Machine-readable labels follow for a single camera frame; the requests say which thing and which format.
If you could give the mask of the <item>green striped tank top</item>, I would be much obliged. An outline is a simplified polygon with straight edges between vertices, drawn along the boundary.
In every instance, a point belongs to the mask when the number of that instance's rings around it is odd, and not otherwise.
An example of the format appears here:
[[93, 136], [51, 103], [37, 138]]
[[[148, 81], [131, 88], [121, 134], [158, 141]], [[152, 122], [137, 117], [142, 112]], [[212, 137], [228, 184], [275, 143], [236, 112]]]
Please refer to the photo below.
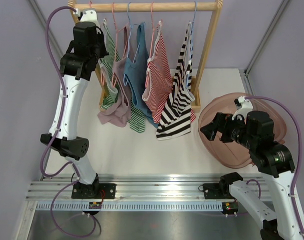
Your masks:
[[144, 114], [134, 106], [129, 85], [123, 83], [126, 53], [118, 54], [117, 39], [112, 37], [106, 19], [103, 20], [103, 29], [109, 55], [99, 60], [99, 66], [101, 83], [106, 85], [108, 93], [102, 100], [98, 118], [102, 124], [111, 123], [120, 128], [129, 124], [131, 130], [142, 133], [145, 131]]

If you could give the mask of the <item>mauve tank top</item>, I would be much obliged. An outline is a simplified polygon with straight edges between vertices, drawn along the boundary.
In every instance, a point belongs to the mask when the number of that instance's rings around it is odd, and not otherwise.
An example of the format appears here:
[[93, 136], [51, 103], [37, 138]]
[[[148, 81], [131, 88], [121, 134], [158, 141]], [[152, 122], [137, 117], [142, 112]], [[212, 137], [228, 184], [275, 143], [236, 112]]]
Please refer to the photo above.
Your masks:
[[113, 37], [105, 23], [103, 24], [103, 30], [105, 31], [104, 42], [109, 55], [99, 60], [101, 69], [100, 82], [106, 85], [108, 93], [103, 98], [103, 103], [101, 104], [103, 111], [98, 113], [98, 119], [101, 124], [111, 123], [123, 128], [127, 124], [128, 114], [126, 112], [128, 107], [123, 105], [118, 85], [112, 83], [113, 64], [120, 58]]

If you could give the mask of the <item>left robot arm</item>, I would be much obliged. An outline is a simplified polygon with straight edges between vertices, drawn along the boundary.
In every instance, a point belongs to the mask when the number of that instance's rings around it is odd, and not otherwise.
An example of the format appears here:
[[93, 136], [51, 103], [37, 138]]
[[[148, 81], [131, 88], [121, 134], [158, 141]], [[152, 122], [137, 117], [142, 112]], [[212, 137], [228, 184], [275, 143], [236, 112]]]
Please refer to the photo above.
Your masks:
[[99, 195], [99, 177], [92, 168], [87, 151], [89, 140], [77, 135], [77, 122], [84, 92], [99, 58], [108, 55], [104, 35], [93, 22], [78, 22], [74, 39], [60, 60], [60, 96], [52, 126], [41, 135], [41, 143], [71, 162], [77, 175], [74, 199], [94, 199]]

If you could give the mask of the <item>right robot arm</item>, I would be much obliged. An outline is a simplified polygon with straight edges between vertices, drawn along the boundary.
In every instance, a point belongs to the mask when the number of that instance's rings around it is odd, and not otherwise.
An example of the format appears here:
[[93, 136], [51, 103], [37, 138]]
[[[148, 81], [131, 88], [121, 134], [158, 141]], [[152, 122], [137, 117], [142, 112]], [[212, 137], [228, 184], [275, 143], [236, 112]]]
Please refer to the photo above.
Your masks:
[[274, 122], [263, 111], [246, 117], [218, 112], [200, 132], [213, 141], [221, 133], [223, 143], [236, 142], [249, 151], [252, 162], [269, 189], [271, 210], [246, 185], [240, 174], [223, 175], [218, 183], [224, 198], [236, 199], [257, 223], [263, 240], [304, 240], [304, 214], [294, 187], [294, 161], [289, 149], [274, 140]]

